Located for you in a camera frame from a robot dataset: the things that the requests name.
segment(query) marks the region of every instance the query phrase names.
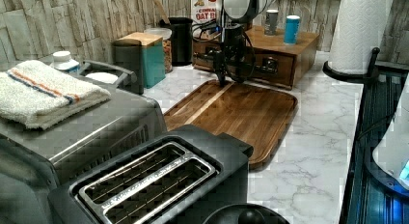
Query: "drawer knob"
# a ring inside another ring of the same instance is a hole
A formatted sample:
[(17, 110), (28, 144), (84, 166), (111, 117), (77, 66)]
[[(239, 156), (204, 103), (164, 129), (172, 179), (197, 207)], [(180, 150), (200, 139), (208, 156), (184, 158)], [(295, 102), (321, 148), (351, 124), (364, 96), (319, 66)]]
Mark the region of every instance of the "drawer knob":
[(276, 74), (279, 68), (279, 61), (273, 57), (264, 57), (262, 58), (262, 66), (259, 68), (259, 71), (264, 73)]

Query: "countertop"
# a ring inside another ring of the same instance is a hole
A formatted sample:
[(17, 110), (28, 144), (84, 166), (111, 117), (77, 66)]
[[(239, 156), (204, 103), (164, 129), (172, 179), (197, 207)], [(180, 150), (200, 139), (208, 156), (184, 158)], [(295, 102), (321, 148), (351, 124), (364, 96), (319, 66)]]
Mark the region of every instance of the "countertop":
[[(298, 99), (295, 117), (274, 157), (249, 173), (248, 202), (266, 206), (291, 224), (339, 223), (362, 85), (337, 81), (322, 72), (328, 53), (288, 92)], [(175, 68), (144, 96), (166, 112), (213, 73)], [(264, 88), (274, 88), (255, 83)]]

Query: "wooden drawer box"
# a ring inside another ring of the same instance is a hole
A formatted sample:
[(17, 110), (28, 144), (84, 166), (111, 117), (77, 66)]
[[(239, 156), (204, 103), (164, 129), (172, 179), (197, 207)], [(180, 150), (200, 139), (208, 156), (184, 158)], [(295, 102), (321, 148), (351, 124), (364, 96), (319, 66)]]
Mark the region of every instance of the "wooden drawer box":
[[(284, 43), (284, 31), (277, 30), (276, 36), (264, 36), (260, 26), (248, 30), (253, 48), (256, 52), (256, 63), (261, 66), (264, 58), (271, 57), (278, 63), (276, 74), (255, 71), (252, 81), (282, 87), (291, 90), (302, 76), (312, 67), (315, 60), (318, 34), (299, 33), (297, 44)], [(206, 53), (209, 47), (219, 48), (217, 42), (194, 42), (194, 53)], [(212, 63), (194, 57), (193, 66), (199, 70), (212, 70)]]

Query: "folded towel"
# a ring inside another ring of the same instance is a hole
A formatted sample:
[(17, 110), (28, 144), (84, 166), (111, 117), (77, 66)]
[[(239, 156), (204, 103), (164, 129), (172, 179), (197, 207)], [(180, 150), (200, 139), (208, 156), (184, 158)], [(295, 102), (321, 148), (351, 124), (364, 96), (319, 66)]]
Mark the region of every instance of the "folded towel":
[(105, 89), (36, 60), (0, 73), (0, 116), (27, 128), (47, 129), (110, 96)]

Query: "box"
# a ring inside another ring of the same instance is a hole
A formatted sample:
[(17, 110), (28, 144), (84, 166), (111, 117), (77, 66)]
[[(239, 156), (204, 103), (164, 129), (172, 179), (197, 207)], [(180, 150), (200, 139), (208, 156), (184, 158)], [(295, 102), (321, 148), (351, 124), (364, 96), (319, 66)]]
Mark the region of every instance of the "box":
[(192, 19), (197, 23), (204, 23), (216, 18), (217, 0), (192, 0)]
[[(272, 59), (277, 66), (277, 73), (255, 70), (253, 76), (249, 78), (250, 81), (292, 90), (314, 64), (318, 34), (300, 32), (297, 44), (293, 45), (284, 43), (284, 30), (281, 29), (277, 29), (275, 36), (265, 36), (264, 28), (255, 25), (246, 31), (246, 34), (255, 49), (256, 65), (262, 66), (264, 59)], [(210, 48), (220, 49), (220, 46), (217, 41), (193, 42), (193, 55), (207, 53)], [(212, 65), (211, 61), (193, 59), (193, 66), (198, 70), (213, 70)]]

